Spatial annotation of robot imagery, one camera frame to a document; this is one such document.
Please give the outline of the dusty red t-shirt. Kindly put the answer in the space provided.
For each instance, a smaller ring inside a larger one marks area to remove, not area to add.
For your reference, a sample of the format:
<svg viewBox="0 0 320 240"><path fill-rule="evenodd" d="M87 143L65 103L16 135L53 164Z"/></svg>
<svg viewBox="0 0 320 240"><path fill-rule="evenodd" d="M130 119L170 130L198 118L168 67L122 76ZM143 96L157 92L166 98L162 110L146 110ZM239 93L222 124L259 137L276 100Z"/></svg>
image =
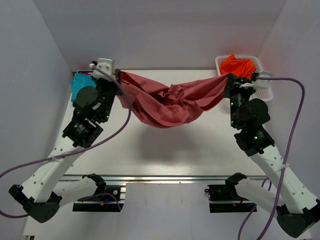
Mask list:
<svg viewBox="0 0 320 240"><path fill-rule="evenodd" d="M222 99L227 75L167 86L133 73L121 72L120 83L127 97L118 99L144 124L168 129L189 124Z"/></svg>

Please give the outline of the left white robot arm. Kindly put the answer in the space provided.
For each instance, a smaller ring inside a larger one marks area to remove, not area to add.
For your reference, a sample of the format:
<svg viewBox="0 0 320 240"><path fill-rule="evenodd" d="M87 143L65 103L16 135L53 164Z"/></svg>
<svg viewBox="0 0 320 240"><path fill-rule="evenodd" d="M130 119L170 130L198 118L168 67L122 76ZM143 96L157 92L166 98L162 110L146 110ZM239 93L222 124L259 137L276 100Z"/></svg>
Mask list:
<svg viewBox="0 0 320 240"><path fill-rule="evenodd" d="M95 174L58 186L58 182L74 162L86 151L97 147L103 132L101 123L108 121L115 96L121 93L120 80L93 71L91 81L76 92L73 115L48 158L42 159L33 175L22 184L14 184L9 194L21 204L27 216L39 223L49 221L58 210L74 201L119 199L107 191L104 179Z"/></svg>

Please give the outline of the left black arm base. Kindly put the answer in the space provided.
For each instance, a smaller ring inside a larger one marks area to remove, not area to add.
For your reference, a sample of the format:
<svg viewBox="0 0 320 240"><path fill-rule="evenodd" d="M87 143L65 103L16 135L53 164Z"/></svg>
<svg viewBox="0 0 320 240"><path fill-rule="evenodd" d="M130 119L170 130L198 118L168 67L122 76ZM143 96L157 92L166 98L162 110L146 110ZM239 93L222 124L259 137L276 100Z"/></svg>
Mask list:
<svg viewBox="0 0 320 240"><path fill-rule="evenodd" d="M73 212L119 213L125 202L125 185L106 185L105 189L85 200L73 203Z"/></svg>

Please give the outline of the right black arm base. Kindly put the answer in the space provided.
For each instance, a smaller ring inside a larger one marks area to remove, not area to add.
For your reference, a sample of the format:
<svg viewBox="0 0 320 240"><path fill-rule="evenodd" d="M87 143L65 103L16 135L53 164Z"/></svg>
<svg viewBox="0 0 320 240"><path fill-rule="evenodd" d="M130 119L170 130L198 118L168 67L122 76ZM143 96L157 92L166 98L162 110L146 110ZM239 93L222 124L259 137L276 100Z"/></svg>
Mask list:
<svg viewBox="0 0 320 240"><path fill-rule="evenodd" d="M226 185L208 185L204 193L208 196L209 212L212 214L249 213L251 210L257 212L253 202L243 197L233 196Z"/></svg>

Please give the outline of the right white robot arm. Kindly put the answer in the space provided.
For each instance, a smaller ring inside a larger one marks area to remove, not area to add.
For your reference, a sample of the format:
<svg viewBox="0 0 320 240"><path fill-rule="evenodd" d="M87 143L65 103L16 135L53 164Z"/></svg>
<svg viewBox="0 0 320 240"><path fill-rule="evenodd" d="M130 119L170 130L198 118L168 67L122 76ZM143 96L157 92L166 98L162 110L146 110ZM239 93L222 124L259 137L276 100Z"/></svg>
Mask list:
<svg viewBox="0 0 320 240"><path fill-rule="evenodd" d="M226 195L236 200L239 197L252 201L267 211L270 216L257 237L261 240L273 219L292 238L298 238L320 220L320 200L299 180L291 170L287 159L293 134L305 98L305 88L294 78L287 81L301 88L301 99L289 134L285 155L282 156L275 141L263 125L271 117L267 104L261 99L251 99L259 89L267 89L272 77L263 71L253 73L251 78L227 75L223 97L230 100L230 125L237 129L234 135L239 148L265 173L276 188L272 193L242 173L235 173L226 181Z"/></svg>

